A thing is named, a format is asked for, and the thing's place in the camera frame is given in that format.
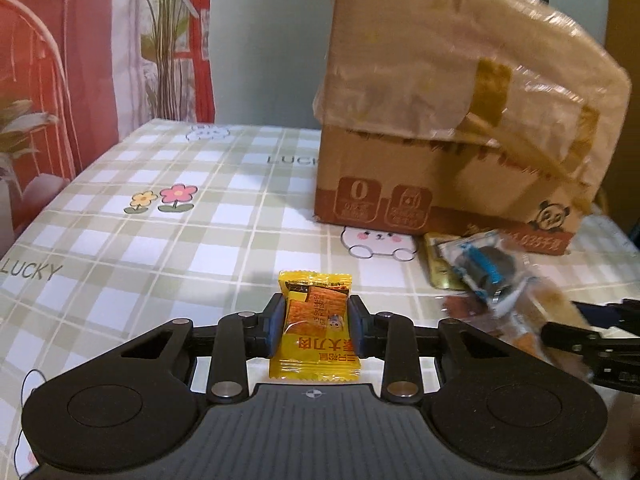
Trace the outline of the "yellow spicy strip packet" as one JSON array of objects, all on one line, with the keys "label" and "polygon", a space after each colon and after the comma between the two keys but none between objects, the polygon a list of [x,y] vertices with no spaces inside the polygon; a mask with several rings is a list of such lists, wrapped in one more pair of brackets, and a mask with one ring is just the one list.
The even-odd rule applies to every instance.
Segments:
[{"label": "yellow spicy strip packet", "polygon": [[360,359],[348,330],[349,274],[282,271],[285,300],[280,344],[269,377],[293,382],[354,382]]}]

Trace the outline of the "blue clear cookie packet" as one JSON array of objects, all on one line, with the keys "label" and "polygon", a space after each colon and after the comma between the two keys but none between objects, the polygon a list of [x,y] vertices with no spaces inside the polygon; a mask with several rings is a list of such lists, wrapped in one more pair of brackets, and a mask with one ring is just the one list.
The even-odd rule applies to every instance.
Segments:
[{"label": "blue clear cookie packet", "polygon": [[533,277],[524,249],[508,233],[492,230],[437,245],[454,274],[491,310],[504,318]]}]

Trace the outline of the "gold snack packet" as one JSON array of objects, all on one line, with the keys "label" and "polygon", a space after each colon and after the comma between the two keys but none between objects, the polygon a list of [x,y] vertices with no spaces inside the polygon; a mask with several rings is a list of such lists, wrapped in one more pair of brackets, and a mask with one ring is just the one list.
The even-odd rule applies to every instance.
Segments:
[{"label": "gold snack packet", "polygon": [[442,256],[440,245],[456,240],[454,235],[442,233],[425,233],[424,244],[426,251],[426,262],[428,267],[428,277],[433,287],[441,290],[453,290],[463,292],[465,284],[460,281],[456,272],[451,269],[447,260]]}]

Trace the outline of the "beige wrapped snack bar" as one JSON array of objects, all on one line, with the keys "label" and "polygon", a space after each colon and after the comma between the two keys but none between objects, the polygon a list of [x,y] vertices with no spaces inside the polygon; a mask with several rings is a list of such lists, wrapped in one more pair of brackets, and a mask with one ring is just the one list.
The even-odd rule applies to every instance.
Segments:
[{"label": "beige wrapped snack bar", "polygon": [[588,378],[588,367],[580,356],[547,347],[541,341],[541,330],[549,322],[583,330],[591,328],[577,307],[548,278],[529,278],[497,321],[509,344],[580,379]]}]

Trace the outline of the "green checked tablecloth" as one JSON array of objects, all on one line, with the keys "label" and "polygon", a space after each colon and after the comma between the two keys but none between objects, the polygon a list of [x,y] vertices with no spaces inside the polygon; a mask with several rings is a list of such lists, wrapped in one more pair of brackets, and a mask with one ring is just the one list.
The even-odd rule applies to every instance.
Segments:
[{"label": "green checked tablecloth", "polygon": [[1,474],[15,457],[21,386],[170,318],[200,325],[262,306],[283,270],[348,273],[367,306],[428,324],[442,292],[420,240],[314,220],[316,130],[154,120],[55,197],[1,260]]}]

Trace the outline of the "brown cardboard box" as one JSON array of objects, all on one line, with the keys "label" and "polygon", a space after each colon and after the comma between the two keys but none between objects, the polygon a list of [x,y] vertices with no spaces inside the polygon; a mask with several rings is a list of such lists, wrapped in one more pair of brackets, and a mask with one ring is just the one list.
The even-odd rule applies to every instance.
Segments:
[{"label": "brown cardboard box", "polygon": [[626,70],[541,0],[333,0],[314,213],[400,234],[500,229],[561,255],[630,92]]}]

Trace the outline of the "pink printed backdrop curtain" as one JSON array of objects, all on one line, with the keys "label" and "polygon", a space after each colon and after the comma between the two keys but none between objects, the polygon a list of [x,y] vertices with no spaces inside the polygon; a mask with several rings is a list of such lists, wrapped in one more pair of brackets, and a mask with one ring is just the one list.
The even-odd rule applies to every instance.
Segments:
[{"label": "pink printed backdrop curtain", "polygon": [[153,118],[212,122],[210,0],[1,0],[1,244]]}]

